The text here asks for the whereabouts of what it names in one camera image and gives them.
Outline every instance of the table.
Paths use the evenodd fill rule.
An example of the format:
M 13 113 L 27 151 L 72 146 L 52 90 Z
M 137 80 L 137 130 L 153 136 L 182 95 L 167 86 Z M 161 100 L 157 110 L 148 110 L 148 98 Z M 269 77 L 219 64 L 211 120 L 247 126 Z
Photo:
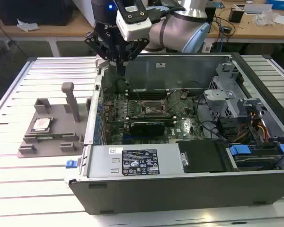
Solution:
M 234 2 L 223 2 L 225 8 L 231 8 Z M 219 15 L 222 9 L 217 9 L 216 15 Z M 221 13 L 220 17 L 228 19 L 229 10 Z M 242 21 L 236 24 L 236 33 L 229 39 L 229 43 L 284 43 L 284 25 L 275 26 L 256 26 L 252 22 L 253 16 L 243 15 Z M 93 30 L 90 23 L 79 11 L 74 11 L 72 19 L 67 26 L 40 26 L 40 30 L 30 31 L 28 33 L 21 31 L 16 26 L 4 26 L 0 21 L 4 31 L 15 41 L 47 41 L 51 47 L 54 57 L 60 57 L 57 41 L 84 41 L 86 34 Z M 203 52 L 210 52 L 212 44 L 219 35 L 219 28 L 213 23 L 208 34 Z M 9 41 L 0 29 L 0 40 Z
M 231 1 L 224 1 L 225 9 L 217 9 L 216 16 L 228 20 L 230 8 L 234 3 Z M 284 16 L 283 10 L 273 10 L 276 13 Z M 275 26 L 257 26 L 253 22 L 254 15 L 243 14 L 240 23 L 233 23 L 236 27 L 235 34 L 229 39 L 229 43 L 276 43 L 284 44 L 284 25 L 276 23 Z M 222 21 L 222 25 L 230 26 L 229 23 Z M 213 23 L 210 33 L 208 34 L 203 52 L 210 52 L 212 44 L 216 41 L 219 35 L 219 26 Z
M 262 56 L 244 56 L 269 89 L 275 78 L 284 86 L 284 72 Z M 65 104 L 63 82 L 75 84 L 78 103 L 94 89 L 95 57 L 38 58 L 25 64 L 0 101 L 0 227 L 77 226 L 221 226 L 284 227 L 284 198 L 273 205 L 179 210 L 140 214 L 91 216 L 64 182 L 71 172 L 64 165 L 72 157 L 19 159 L 18 147 L 35 112 L 38 97 Z M 246 84 L 253 97 L 257 93 Z
M 84 41 L 86 34 L 93 30 L 93 27 L 85 17 L 77 10 L 66 26 L 40 26 L 39 30 L 28 33 L 20 30 L 17 26 L 5 26 L 1 20 L 3 30 L 14 41 L 47 41 L 51 47 L 54 57 L 60 57 L 57 41 Z M 0 41 L 10 41 L 0 29 Z

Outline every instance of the power supply label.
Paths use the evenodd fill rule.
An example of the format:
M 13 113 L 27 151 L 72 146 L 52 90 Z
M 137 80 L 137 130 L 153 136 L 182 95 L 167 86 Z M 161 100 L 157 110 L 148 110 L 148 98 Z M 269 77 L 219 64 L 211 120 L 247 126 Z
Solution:
M 124 176 L 160 174 L 157 150 L 122 151 L 122 174 Z

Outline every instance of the sticker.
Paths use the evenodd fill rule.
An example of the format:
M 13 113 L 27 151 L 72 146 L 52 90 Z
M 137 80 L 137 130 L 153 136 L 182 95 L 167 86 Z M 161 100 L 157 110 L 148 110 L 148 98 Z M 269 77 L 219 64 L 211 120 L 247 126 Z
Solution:
M 128 7 L 125 7 L 125 10 L 127 12 L 135 12 L 135 11 L 138 11 L 138 8 L 136 6 L 128 6 Z
M 38 140 L 53 140 L 52 136 L 37 137 Z
M 109 154 L 122 154 L 123 148 L 109 148 Z
M 165 68 L 165 63 L 163 63 L 163 62 L 156 63 L 156 67 L 157 68 Z
M 160 174 L 157 150 L 124 150 L 122 174 L 124 176 Z

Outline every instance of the computer tower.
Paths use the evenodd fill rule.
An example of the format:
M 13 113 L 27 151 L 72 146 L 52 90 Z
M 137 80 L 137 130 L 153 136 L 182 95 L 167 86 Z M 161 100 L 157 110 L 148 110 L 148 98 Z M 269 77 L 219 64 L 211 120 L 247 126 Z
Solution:
M 39 25 L 67 25 L 72 15 L 71 0 L 0 0 L 0 19 L 16 25 L 17 19 Z

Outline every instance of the robotic arm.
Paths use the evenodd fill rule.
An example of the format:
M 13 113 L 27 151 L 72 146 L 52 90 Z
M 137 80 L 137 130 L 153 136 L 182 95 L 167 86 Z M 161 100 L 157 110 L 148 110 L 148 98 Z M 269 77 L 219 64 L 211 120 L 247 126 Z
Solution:
M 128 61 L 143 49 L 197 51 L 209 30 L 206 3 L 207 0 L 182 0 L 182 5 L 175 3 L 174 8 L 161 11 L 146 10 L 141 0 L 91 0 L 96 23 L 85 42 L 116 66 L 119 87 L 117 81 L 124 83 Z

